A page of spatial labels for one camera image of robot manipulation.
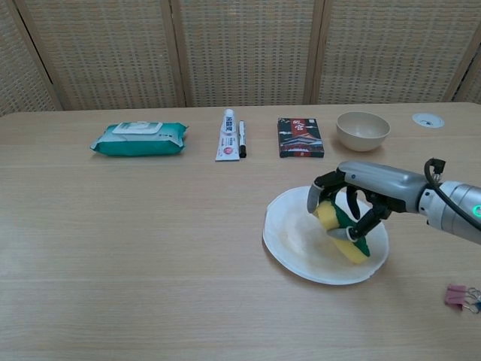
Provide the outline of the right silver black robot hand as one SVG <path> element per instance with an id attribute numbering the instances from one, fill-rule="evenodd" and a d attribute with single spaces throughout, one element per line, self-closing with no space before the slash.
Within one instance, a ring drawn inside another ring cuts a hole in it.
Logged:
<path id="1" fill-rule="evenodd" d="M 346 200 L 357 222 L 328 234 L 354 243 L 392 212 L 417 214 L 427 184 L 425 176 L 415 172 L 372 162 L 346 161 L 314 180 L 307 196 L 307 211 L 312 214 L 321 202 L 335 200 L 337 192 L 346 188 Z"/>

